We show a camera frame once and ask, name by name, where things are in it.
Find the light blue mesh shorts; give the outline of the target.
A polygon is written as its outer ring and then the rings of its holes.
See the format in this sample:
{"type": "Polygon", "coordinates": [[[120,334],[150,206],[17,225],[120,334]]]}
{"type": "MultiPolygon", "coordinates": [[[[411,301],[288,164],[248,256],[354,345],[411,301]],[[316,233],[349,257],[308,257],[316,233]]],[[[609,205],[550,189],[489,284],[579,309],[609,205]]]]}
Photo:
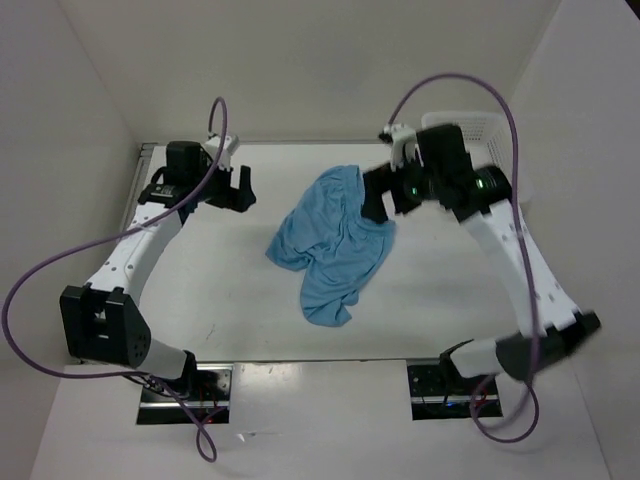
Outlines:
{"type": "Polygon", "coordinates": [[[364,200],[360,168],[332,167],[306,189],[266,249],[276,266],[305,272],[299,303],[313,325],[346,324],[348,308],[392,250],[396,224],[363,217],[364,200]]]}

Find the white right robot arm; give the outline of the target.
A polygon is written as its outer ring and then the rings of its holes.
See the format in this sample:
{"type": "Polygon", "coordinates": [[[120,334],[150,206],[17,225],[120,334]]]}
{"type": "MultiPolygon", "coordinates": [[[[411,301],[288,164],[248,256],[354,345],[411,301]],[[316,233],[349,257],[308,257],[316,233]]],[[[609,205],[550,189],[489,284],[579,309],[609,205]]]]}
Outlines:
{"type": "Polygon", "coordinates": [[[482,375],[505,373],[527,381],[598,332],[596,313],[579,309],[540,253],[513,199],[513,182],[495,165],[473,167],[459,126],[387,125],[379,138],[391,158],[364,174],[362,217],[387,221],[385,193],[401,215],[427,201],[439,203],[487,256],[515,310],[517,333],[468,340],[441,353],[438,378],[446,391],[460,393],[482,375]]]}

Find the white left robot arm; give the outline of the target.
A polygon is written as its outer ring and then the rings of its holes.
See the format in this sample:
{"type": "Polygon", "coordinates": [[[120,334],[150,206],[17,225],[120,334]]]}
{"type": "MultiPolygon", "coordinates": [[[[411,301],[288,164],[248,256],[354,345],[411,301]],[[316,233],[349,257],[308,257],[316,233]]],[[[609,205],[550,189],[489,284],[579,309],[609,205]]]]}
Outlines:
{"type": "Polygon", "coordinates": [[[60,310],[71,356],[118,365],[160,378],[185,400],[200,385],[193,353],[153,338],[139,301],[158,260],[201,203],[243,213],[256,201],[251,170],[242,166],[232,187],[235,135],[213,134],[200,144],[172,141],[166,162],[142,190],[130,224],[104,264],[82,286],[68,286],[60,310]]]}

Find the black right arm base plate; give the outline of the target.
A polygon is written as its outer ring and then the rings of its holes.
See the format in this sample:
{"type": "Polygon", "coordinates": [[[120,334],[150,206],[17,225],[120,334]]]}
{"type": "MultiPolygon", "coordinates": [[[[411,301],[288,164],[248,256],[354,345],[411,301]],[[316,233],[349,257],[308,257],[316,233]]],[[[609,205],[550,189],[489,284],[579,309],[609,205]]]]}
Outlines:
{"type": "Polygon", "coordinates": [[[436,363],[408,363],[407,376],[414,421],[470,418],[471,395],[484,379],[447,380],[436,363]]]}

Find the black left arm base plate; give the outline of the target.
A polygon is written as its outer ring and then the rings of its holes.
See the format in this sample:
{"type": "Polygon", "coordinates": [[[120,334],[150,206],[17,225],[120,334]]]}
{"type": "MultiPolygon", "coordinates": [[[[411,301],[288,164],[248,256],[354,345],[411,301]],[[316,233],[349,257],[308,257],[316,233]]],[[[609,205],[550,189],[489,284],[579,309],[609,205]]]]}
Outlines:
{"type": "MultiPolygon", "coordinates": [[[[195,386],[179,397],[189,411],[205,424],[228,424],[234,366],[231,363],[200,363],[195,386]]],[[[155,380],[136,380],[142,386],[137,425],[179,425],[191,420],[179,403],[155,380]]]]}

